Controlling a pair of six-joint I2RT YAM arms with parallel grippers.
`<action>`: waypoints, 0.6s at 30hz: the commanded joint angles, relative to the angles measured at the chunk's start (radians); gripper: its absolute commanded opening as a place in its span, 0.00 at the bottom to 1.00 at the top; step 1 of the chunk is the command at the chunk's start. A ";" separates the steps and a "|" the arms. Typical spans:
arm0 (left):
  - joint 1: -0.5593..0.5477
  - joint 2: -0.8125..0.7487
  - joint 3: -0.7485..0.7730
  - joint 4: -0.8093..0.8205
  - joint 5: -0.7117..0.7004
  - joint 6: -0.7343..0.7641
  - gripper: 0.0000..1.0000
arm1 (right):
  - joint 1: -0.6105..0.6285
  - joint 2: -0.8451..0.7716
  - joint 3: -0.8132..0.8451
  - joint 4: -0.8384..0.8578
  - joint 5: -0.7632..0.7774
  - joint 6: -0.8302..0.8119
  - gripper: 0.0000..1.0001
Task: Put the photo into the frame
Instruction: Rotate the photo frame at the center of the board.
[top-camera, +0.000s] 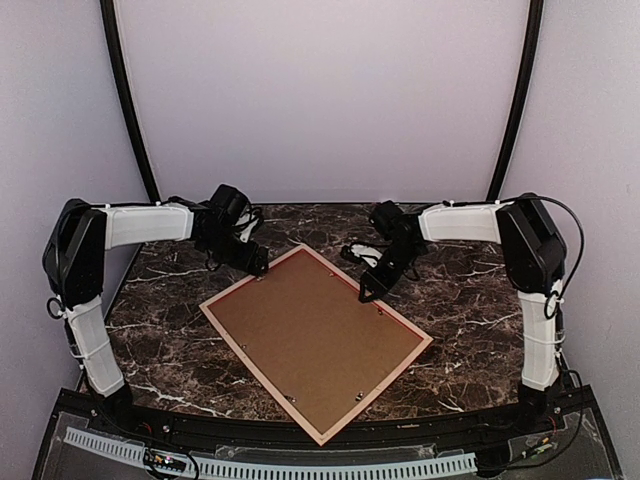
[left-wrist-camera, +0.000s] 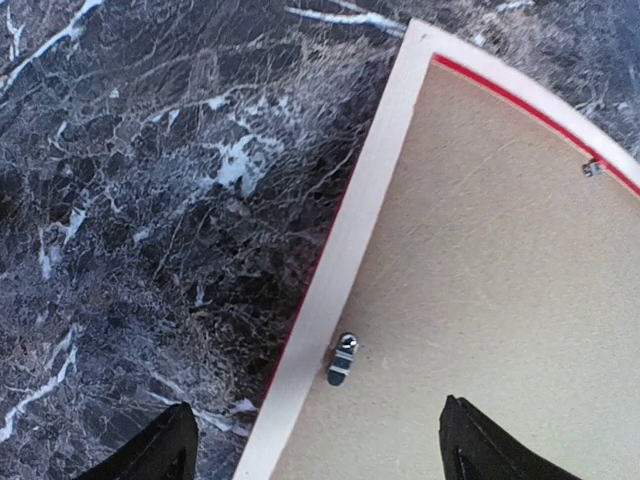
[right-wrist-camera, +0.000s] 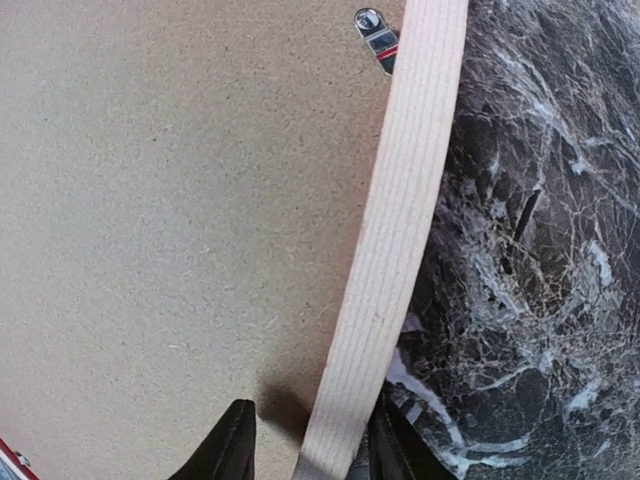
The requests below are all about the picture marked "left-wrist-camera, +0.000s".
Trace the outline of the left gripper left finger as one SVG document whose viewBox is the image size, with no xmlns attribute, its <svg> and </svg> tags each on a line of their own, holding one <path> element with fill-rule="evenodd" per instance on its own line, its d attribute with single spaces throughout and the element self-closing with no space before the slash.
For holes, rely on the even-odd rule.
<svg viewBox="0 0 640 480">
<path fill-rule="evenodd" d="M 191 406 L 173 404 L 77 480 L 194 479 L 198 439 Z"/>
</svg>

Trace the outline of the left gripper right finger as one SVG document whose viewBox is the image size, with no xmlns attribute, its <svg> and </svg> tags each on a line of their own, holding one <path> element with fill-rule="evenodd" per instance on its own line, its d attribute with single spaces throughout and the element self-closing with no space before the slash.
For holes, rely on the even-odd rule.
<svg viewBox="0 0 640 480">
<path fill-rule="evenodd" d="M 439 445 L 446 480 L 578 480 L 526 448 L 463 397 L 446 398 Z"/>
</svg>

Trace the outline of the red wooden picture frame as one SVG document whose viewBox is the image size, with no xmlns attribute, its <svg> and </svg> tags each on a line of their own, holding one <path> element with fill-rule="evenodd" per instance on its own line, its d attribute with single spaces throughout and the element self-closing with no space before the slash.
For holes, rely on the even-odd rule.
<svg viewBox="0 0 640 480">
<path fill-rule="evenodd" d="M 639 164 L 573 107 L 530 77 L 444 30 L 409 23 L 379 107 L 341 201 L 294 327 L 235 470 L 238 479 L 278 479 L 285 452 L 314 381 L 333 387 L 350 375 L 358 336 L 340 322 L 375 231 L 432 64 L 478 83 L 522 110 L 586 157 L 582 173 L 606 174 L 639 202 Z"/>
</svg>

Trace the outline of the brown cardboard backing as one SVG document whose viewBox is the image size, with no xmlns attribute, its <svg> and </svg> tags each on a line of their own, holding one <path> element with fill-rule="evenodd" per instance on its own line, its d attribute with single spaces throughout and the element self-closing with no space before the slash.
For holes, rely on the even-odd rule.
<svg viewBox="0 0 640 480">
<path fill-rule="evenodd" d="M 639 475 L 639 202 L 585 155 L 432 64 L 340 329 L 278 479 L 440 479 L 463 397 L 582 479 Z"/>
</svg>

